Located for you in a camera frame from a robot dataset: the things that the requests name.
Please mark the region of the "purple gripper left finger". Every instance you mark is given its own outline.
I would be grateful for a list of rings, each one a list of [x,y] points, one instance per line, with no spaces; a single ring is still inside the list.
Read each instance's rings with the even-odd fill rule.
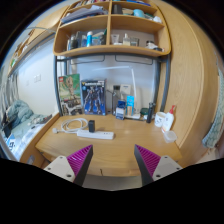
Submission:
[[[82,186],[93,156],[93,146],[86,146],[71,155],[58,156],[44,168],[56,176]]]

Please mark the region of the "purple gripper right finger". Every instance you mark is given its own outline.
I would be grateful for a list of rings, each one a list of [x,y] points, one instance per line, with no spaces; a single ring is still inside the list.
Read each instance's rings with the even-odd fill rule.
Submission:
[[[159,156],[139,145],[135,145],[134,155],[139,166],[143,186],[182,169],[168,155]]]

